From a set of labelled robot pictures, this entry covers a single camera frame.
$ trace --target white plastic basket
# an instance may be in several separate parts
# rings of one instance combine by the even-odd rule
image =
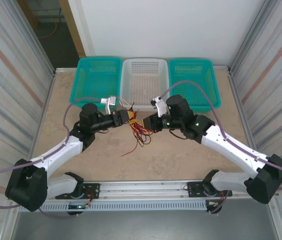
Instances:
[[[127,59],[122,65],[120,97],[134,103],[139,111],[156,111],[151,99],[160,96],[169,88],[168,63],[163,59],[134,58]]]

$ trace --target black bracket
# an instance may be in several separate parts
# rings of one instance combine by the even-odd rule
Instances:
[[[20,159],[15,166],[28,164]],[[48,194],[47,172],[34,165],[22,167],[12,171],[5,190],[5,196],[30,212],[37,210],[46,200]]]
[[[189,198],[220,198],[221,192],[216,191],[214,194],[210,195],[210,193],[207,192],[207,190],[204,188],[204,182],[203,181],[189,181],[187,184],[187,193],[189,195]],[[223,195],[225,196],[227,194],[227,191],[222,191]],[[228,197],[232,196],[232,191],[229,191]]]
[[[89,200],[89,199],[98,199],[100,194],[100,183],[83,183],[82,193],[80,196],[72,196],[69,193],[61,194],[56,196],[55,199],[78,199],[78,200]]]
[[[282,167],[282,158],[276,154],[267,157],[269,163]],[[268,204],[282,184],[282,171],[269,165],[257,169],[258,174],[254,179],[249,178],[244,182],[247,193],[259,203]]]

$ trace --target metal frame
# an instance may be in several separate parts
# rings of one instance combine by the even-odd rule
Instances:
[[[237,110],[239,112],[239,116],[240,116],[240,119],[241,119],[241,122],[242,122],[245,137],[248,141],[248,146],[252,149],[258,150],[257,147],[256,147],[257,145],[256,145],[256,143],[253,139],[253,135],[252,135],[251,129],[249,127],[246,114],[243,110],[243,106],[242,106],[241,100],[239,98],[238,91],[237,91],[237,88],[236,88],[232,74],[228,73],[227,78],[230,82],[230,86],[231,86],[233,96],[234,96],[234,101],[235,101]],[[272,215],[272,219],[273,219],[273,222],[274,222],[274,225],[275,225],[277,235],[278,235],[279,239],[282,240],[282,208],[280,207],[279,196],[277,195],[277,196],[273,197],[268,205],[269,205],[269,209],[270,209],[270,212],[271,212],[271,215]]]
[[[231,86],[231,90],[234,96],[234,100],[240,115],[240,119],[242,122],[242,126],[245,132],[246,139],[248,141],[249,147],[256,149],[256,144],[253,140],[251,130],[249,128],[247,118],[245,116],[243,107],[241,105],[241,101],[238,96],[238,92],[236,86],[234,84],[233,77],[228,71],[226,66],[214,66],[215,70],[226,70],[228,73],[228,80]],[[57,68],[57,73],[65,73],[65,72],[75,72],[76,68]],[[37,146],[37,141],[39,139],[39,134],[42,128],[42,124],[45,118],[45,114],[48,108],[49,100],[52,93],[52,88],[54,85],[55,77],[49,89],[49,94],[46,99],[46,103],[44,106],[44,111],[42,115],[42,119],[40,121],[40,126],[38,129],[38,134],[35,138],[35,143],[33,144],[33,149],[31,154],[35,152],[35,148]],[[102,187],[100,187],[99,199],[95,200],[96,202],[109,203],[113,201],[186,201],[189,199],[188,193],[184,190],[184,186],[187,182],[193,182],[194,180],[167,180],[167,181],[103,181],[103,182],[95,182],[100,183]],[[251,197],[242,192],[233,192],[233,196],[229,197],[231,199],[250,199]],[[198,197],[196,200],[211,200],[216,199],[213,197]],[[64,205],[65,202],[78,202],[77,199],[73,200],[56,200],[50,199],[46,201],[48,204],[61,204]],[[269,209],[273,218],[273,222],[280,240],[282,240],[282,210],[280,207],[280,203],[278,200],[278,195],[274,196],[269,203]],[[5,221],[2,223],[0,240],[10,240],[19,209],[10,209],[5,213]]]

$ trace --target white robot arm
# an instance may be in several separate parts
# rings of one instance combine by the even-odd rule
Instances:
[[[113,104],[115,99],[109,98],[103,102]],[[169,97],[166,103],[156,97],[151,103],[158,112],[143,120],[146,129],[155,133],[163,129],[178,129],[186,138],[218,151],[244,171],[225,173],[212,170],[202,181],[207,196],[215,196],[219,191],[230,190],[246,192],[263,204],[270,201],[282,183],[282,171],[258,161],[258,158],[282,167],[280,157],[275,154],[269,157],[257,152],[226,133],[225,139],[218,125],[204,115],[193,114],[188,102],[180,95]],[[119,127],[129,120],[126,110],[111,112],[108,104],[106,109],[107,115],[103,115],[96,105],[92,103],[84,105],[79,115],[80,120],[64,141],[30,160],[30,162],[42,160],[41,162],[12,172],[5,195],[29,211],[37,210],[46,199],[62,194],[80,197],[83,193],[83,178],[71,172],[58,178],[50,176],[67,160],[88,148],[95,140],[96,132]],[[230,144],[228,140],[244,149],[246,153]],[[53,153],[61,146],[63,147],[59,151]],[[16,165],[24,163],[28,162],[21,159]],[[187,187],[191,190],[192,183],[188,182]]]
[[[98,111],[95,104],[85,104],[79,114],[79,121],[62,142],[30,161],[17,161],[16,166],[41,160],[31,166],[13,170],[5,196],[31,212],[37,210],[46,199],[61,194],[80,197],[83,193],[83,178],[72,172],[66,172],[58,178],[50,176],[70,158],[87,149],[95,140],[95,133],[122,126],[129,121],[128,111],[110,111],[110,105],[115,104],[115,97],[109,97],[103,103],[106,104],[106,115]]]
[[[264,162],[282,168],[282,159],[279,156],[273,154],[269,157],[249,148],[227,133],[223,134],[211,119],[193,114],[187,100],[180,95],[169,97],[166,104],[163,99],[156,97],[151,104],[157,109],[157,113],[143,119],[146,129],[154,132],[178,129],[187,139],[216,150],[244,171],[225,173],[212,170],[203,180],[207,195],[214,196],[218,191],[231,190],[248,193],[260,203],[269,203],[282,183],[282,170]],[[187,187],[191,189],[191,183],[188,183]]]

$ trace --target orange wire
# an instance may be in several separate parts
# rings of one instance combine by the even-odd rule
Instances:
[[[49,14],[51,17],[53,17],[54,19],[56,19],[54,16],[51,15],[51,13],[49,13],[48,10],[46,10],[46,9],[42,6],[42,4],[40,3],[39,0],[37,1],[37,3],[40,5],[40,7],[41,7],[44,11],[47,12],[47,14]],[[55,34],[55,32],[56,32],[57,29],[58,29],[58,24],[57,24],[57,21],[55,21],[54,23],[55,23],[55,27],[54,27],[53,32],[51,32],[49,35],[46,35],[46,36],[38,36],[37,38],[38,38],[38,39],[46,39],[46,38],[52,36],[53,34]]]
[[[84,192],[88,195],[88,192],[90,192],[92,199],[95,199],[95,195],[93,193],[93,191],[91,191],[90,189],[85,189]]]

